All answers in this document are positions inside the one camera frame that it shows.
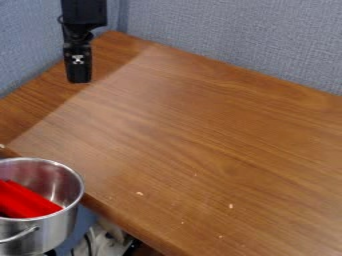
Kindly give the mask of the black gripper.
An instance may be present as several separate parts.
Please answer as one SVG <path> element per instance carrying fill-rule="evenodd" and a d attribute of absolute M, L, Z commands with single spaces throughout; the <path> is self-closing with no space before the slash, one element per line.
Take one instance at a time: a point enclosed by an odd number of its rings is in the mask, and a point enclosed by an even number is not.
<path fill-rule="evenodd" d="M 60 0 L 63 29 L 63 56 L 67 79 L 71 83 L 88 83 L 92 79 L 92 50 L 88 43 L 92 31 L 108 23 L 107 0 Z"/>

